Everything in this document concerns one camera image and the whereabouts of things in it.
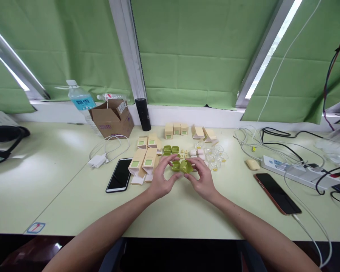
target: white wall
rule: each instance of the white wall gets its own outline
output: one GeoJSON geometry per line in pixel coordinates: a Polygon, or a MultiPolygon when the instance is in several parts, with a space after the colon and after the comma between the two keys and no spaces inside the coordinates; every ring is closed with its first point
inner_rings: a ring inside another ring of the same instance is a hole
{"type": "MultiPolygon", "coordinates": [[[[57,123],[85,123],[83,115],[76,109],[72,102],[39,102],[35,101],[33,106],[38,110],[34,113],[13,114],[17,121],[31,122],[57,122],[57,123]]],[[[134,124],[140,125],[140,119],[135,105],[130,105],[130,113],[134,124]]],[[[238,128],[252,125],[255,128],[272,127],[288,131],[331,131],[325,119],[321,124],[311,123],[275,123],[275,122],[244,122],[240,121],[245,109],[237,111],[218,110],[214,108],[172,107],[172,106],[148,106],[150,122],[153,126],[164,126],[168,122],[181,122],[189,125],[196,124],[209,128],[238,128]]],[[[328,114],[328,120],[333,124],[340,120],[340,116],[328,114]]]]}

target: forearm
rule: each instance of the forearm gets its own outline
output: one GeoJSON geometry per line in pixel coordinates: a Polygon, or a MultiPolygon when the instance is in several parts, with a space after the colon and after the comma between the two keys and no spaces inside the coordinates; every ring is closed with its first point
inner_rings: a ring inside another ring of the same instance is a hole
{"type": "Polygon", "coordinates": [[[99,218],[63,247],[43,271],[87,271],[154,201],[146,190],[99,218]]]}
{"type": "Polygon", "coordinates": [[[320,271],[297,245],[267,222],[221,194],[214,196],[210,202],[229,218],[241,235],[278,271],[320,271]]]}

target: green curtain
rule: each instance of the green curtain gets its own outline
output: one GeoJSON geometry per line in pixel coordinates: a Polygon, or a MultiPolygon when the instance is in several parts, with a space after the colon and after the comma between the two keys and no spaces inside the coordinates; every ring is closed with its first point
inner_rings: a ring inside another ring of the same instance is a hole
{"type": "Polygon", "coordinates": [[[277,0],[132,0],[149,104],[233,109],[277,0]]]}
{"type": "MultiPolygon", "coordinates": [[[[280,62],[318,0],[303,1],[250,99],[243,121],[257,121],[280,62]]],[[[312,122],[322,116],[323,87],[340,43],[340,0],[322,1],[289,50],[274,81],[260,121],[312,122]]],[[[326,108],[340,102],[340,53],[328,85],[326,108]]]]}
{"type": "Polygon", "coordinates": [[[108,0],[0,0],[0,34],[52,100],[67,79],[93,95],[133,95],[108,0]]]}
{"type": "Polygon", "coordinates": [[[0,60],[0,111],[7,114],[32,113],[25,91],[0,60]]]}

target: desk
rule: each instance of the desk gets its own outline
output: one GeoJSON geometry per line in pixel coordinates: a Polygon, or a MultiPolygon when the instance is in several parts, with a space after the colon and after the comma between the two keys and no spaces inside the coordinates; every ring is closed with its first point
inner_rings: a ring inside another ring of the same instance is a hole
{"type": "MultiPolygon", "coordinates": [[[[244,161],[249,157],[244,154],[233,138],[234,130],[214,129],[220,140],[221,146],[230,155],[230,159],[222,165],[219,172],[213,174],[215,187],[228,199],[241,207],[259,216],[269,224],[284,233],[294,241],[309,241],[309,237],[299,224],[291,217],[282,215],[274,206],[263,189],[255,181],[253,174],[245,165],[244,161]]],[[[144,132],[140,127],[134,127],[130,141],[131,147],[121,155],[121,158],[130,158],[136,151],[135,142],[138,136],[155,132],[162,140],[163,145],[178,145],[180,149],[191,149],[197,140],[188,136],[174,136],[173,140],[164,139],[164,128],[153,127],[151,131],[144,132]]],[[[83,136],[87,142],[94,136],[83,136]]],[[[312,135],[301,134],[297,139],[276,138],[266,135],[265,141],[285,140],[296,142],[320,152],[313,147],[317,140],[312,135]]],[[[122,152],[127,146],[126,141],[115,152],[122,152]]],[[[320,163],[320,158],[301,147],[292,147],[304,159],[320,163]]],[[[257,148],[255,156],[269,155],[280,159],[275,153],[262,148],[257,148]]],[[[63,155],[67,160],[78,159],[77,169],[82,167],[82,158],[74,158],[73,154],[63,155]]],[[[99,169],[82,168],[70,181],[63,191],[36,219],[36,222],[45,223],[46,226],[40,232],[41,235],[69,235],[80,233],[85,227],[97,220],[109,211],[119,207],[133,197],[139,195],[149,184],[143,186],[129,185],[125,192],[107,194],[105,189],[116,166],[116,161],[103,165],[99,169]]],[[[326,169],[334,168],[332,164],[326,164],[326,169]]],[[[258,172],[269,172],[261,169],[258,172]]],[[[294,199],[289,189],[284,184],[283,177],[269,172],[274,179],[294,199]]],[[[173,172],[170,167],[165,171],[165,177],[169,178],[173,172]]],[[[294,192],[308,205],[326,228],[332,241],[340,241],[340,203],[334,202],[327,192],[325,196],[317,195],[316,191],[293,181],[288,181],[294,192]]],[[[320,228],[311,216],[302,208],[299,215],[302,223],[317,241],[326,241],[320,228]]],[[[149,206],[125,232],[125,237],[148,237],[148,238],[198,238],[198,239],[242,239],[238,231],[227,219],[212,205],[201,199],[193,190],[190,182],[182,177],[172,191],[149,206]]]]}
{"type": "MultiPolygon", "coordinates": [[[[0,233],[22,234],[86,165],[101,140],[89,126],[34,123],[31,135],[0,163],[0,233]]],[[[1,143],[0,150],[12,145],[1,143]]]]}

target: black thermos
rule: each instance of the black thermos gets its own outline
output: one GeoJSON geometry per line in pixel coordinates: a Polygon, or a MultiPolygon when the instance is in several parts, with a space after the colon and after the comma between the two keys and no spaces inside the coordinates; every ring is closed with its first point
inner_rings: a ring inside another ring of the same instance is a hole
{"type": "Polygon", "coordinates": [[[145,98],[137,98],[135,99],[135,103],[139,113],[142,130],[149,131],[151,129],[151,124],[148,116],[147,101],[145,98]]]}

